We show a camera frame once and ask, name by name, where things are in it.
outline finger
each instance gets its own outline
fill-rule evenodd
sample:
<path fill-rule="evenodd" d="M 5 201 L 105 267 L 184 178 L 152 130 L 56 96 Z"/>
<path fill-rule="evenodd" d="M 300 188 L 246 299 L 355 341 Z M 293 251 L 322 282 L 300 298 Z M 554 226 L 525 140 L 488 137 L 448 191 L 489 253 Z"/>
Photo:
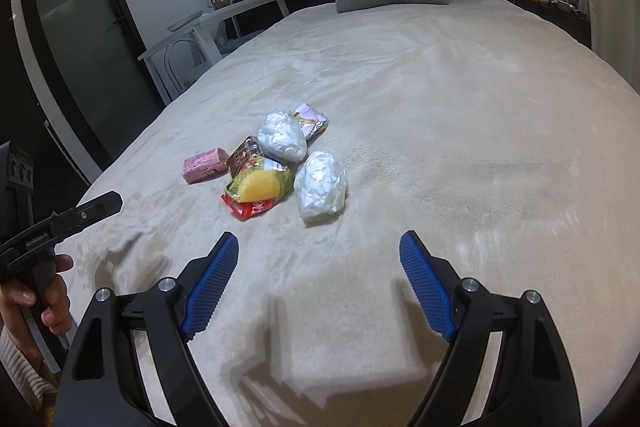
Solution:
<path fill-rule="evenodd" d="M 33 306 L 35 304 L 35 293 L 18 280 L 12 279 L 4 283 L 0 289 L 8 305 Z"/>
<path fill-rule="evenodd" d="M 54 260 L 56 261 L 56 272 L 66 272 L 74 267 L 74 260 L 66 253 L 55 256 Z"/>
<path fill-rule="evenodd" d="M 42 312 L 42 323 L 49 328 L 60 324 L 69 316 L 71 301 L 66 295 L 55 306 L 49 306 Z"/>
<path fill-rule="evenodd" d="M 62 322 L 56 324 L 50 329 L 51 329 L 51 333 L 53 333 L 54 335 L 64 335 L 67 331 L 71 329 L 71 315 L 67 315 Z"/>
<path fill-rule="evenodd" d="M 47 288 L 47 291 L 44 293 L 44 298 L 47 299 L 47 302 L 50 305 L 53 305 L 64 296 L 66 296 L 65 280 L 62 279 L 62 276 L 56 275 L 49 285 L 49 288 Z"/>
<path fill-rule="evenodd" d="M 39 360 L 40 351 L 33 341 L 18 305 L 32 306 L 35 303 L 35 295 L 17 280 L 6 282 L 0 289 L 0 312 L 4 326 L 14 344 L 33 365 Z"/>

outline knit sleeve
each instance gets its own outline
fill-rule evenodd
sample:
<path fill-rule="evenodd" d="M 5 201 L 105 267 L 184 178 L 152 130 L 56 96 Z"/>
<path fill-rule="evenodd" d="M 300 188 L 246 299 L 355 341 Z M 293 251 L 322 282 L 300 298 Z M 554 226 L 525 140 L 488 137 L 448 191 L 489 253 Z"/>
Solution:
<path fill-rule="evenodd" d="M 0 334 L 0 362 L 34 411 L 40 410 L 44 394 L 56 392 L 56 388 L 38 374 L 15 346 L 6 328 L 2 328 Z"/>

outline red snack package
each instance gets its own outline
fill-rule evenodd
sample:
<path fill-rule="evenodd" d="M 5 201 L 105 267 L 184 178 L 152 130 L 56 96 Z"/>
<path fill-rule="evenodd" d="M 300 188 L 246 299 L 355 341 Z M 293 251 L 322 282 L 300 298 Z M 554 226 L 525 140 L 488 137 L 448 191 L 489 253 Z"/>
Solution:
<path fill-rule="evenodd" d="M 276 204 L 275 199 L 264 200 L 264 201 L 253 201 L 252 203 L 238 203 L 237 201 L 232 200 L 226 192 L 222 194 L 221 198 L 222 198 L 222 201 L 226 203 L 226 206 L 231 208 L 233 213 L 236 214 L 236 216 L 239 217 L 240 219 L 247 219 L 257 214 L 266 212 Z"/>

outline metal screw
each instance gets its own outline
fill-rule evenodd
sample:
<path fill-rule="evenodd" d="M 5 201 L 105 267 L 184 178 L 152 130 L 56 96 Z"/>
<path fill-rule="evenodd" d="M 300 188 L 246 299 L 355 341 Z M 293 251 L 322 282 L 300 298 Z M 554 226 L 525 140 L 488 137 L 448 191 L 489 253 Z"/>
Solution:
<path fill-rule="evenodd" d="M 529 290 L 527 293 L 524 294 L 524 296 L 527 298 L 527 301 L 529 301 L 531 304 L 538 304 L 540 302 L 540 294 L 535 290 Z"/>
<path fill-rule="evenodd" d="M 480 283 L 471 277 L 462 280 L 462 287 L 468 292 L 474 292 L 480 287 Z"/>
<path fill-rule="evenodd" d="M 111 292 L 108 288 L 100 288 L 95 293 L 95 299 L 100 302 L 105 302 L 111 296 Z"/>
<path fill-rule="evenodd" d="M 160 282 L 158 283 L 158 289 L 161 292 L 168 292 L 169 290 L 173 290 L 175 288 L 175 279 L 172 279 L 171 277 L 165 277 L 164 279 L 161 279 Z"/>

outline blue gripper pad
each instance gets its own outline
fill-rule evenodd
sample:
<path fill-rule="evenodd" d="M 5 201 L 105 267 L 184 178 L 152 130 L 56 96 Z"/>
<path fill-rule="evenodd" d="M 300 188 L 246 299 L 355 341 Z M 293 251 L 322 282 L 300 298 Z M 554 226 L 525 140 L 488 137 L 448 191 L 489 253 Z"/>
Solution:
<path fill-rule="evenodd" d="M 180 329 L 189 340 L 193 340 L 196 333 L 207 329 L 211 315 L 237 264 L 238 240 L 234 235 L 229 234 L 187 297 L 186 311 Z"/>
<path fill-rule="evenodd" d="M 422 253 L 414 238 L 405 233 L 400 238 L 400 263 L 409 278 L 420 307 L 433 331 L 450 342 L 456 333 L 452 321 L 449 295 L 438 280 L 436 274 Z"/>

